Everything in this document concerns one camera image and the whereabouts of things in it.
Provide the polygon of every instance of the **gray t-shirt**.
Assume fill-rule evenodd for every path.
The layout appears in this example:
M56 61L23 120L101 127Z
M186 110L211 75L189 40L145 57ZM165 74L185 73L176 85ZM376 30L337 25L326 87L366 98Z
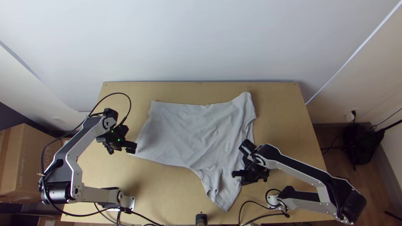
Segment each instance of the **gray t-shirt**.
M238 148L245 139L254 141L251 94L211 105L152 101L148 116L134 156L191 169L206 195L228 211L241 187L232 171L244 169Z

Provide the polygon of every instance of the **wall outlet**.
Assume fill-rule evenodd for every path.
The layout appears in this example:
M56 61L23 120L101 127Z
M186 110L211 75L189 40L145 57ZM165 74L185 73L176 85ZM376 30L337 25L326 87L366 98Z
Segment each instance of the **wall outlet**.
M61 118L59 118L59 117L53 117L52 119L58 121L60 124L65 124L65 123L66 123L65 121L63 121L63 120L62 120Z
M352 113L352 111L350 111L349 113L347 113L345 115L345 119L346 119L347 122L353 122L353 120L355 119L355 116Z

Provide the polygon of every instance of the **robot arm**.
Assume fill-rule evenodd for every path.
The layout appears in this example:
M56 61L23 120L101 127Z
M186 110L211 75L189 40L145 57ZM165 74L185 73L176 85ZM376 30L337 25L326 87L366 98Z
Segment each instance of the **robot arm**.
M39 181L42 202L49 204L91 202L105 208L134 209L135 197L126 196L118 187L87 187L82 182L82 169L78 158L94 139L104 144L109 154L126 147L129 153L135 153L137 144L126 141L128 128L116 126L117 112L105 109L102 116L87 118L81 130L71 138L55 155L52 163L45 170L45 181Z
M277 209L284 212L304 208L330 214L339 222L353 225L366 206L365 198L347 180L332 177L323 170L287 157L272 145L262 144L256 147L245 140L239 149L254 166L248 165L244 171L235 171L233 176L242 176L242 180L248 183L256 182L258 178L266 181L266 169L268 172L279 169L317 188L317 192L312 193L296 191L292 186L286 186L279 195L267 195L271 208L279 206Z

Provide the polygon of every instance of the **printed logo on shirt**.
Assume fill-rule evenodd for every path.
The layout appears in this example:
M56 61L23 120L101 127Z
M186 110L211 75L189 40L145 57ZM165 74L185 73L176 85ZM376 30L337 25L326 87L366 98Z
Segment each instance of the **printed logo on shirt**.
M229 151L229 143L230 143L230 141L226 141L225 151Z

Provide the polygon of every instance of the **wooden table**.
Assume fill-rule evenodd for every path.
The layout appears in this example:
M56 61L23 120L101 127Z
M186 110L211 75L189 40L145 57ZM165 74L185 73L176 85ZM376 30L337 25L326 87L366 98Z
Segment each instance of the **wooden table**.
M130 96L132 108L125 124L129 127L126 139L135 141L148 119L152 100L206 105L227 102L240 93L251 93L257 119L254 123L255 144L272 144L294 159L326 170L318 142L297 83L294 82L105 82L99 99L112 92ZM119 120L128 110L122 95L105 99L95 110L112 108L119 112ZM194 224L195 215L208 215L209 224L237 224L240 206L247 200L266 205L264 195L270 188L282 190L292 185L297 190L316 191L314 187L273 170L268 182L246 185L226 213L205 195L199 177L190 169L167 166L129 156L125 151L109 155L102 144L95 141L78 160L83 170L83 182L91 187L120 187L127 195L136 197L135 211L161 224ZM92 203L66 204L69 213L86 214L96 209ZM242 210L241 222L260 215L278 213L252 203ZM257 223L302 222L332 220L329 215L298 209L289 211L290 218L272 216ZM116 213L106 213L116 219ZM63 221L109 223L100 214L90 217L63 215ZM122 214L124 224L146 224L133 214Z

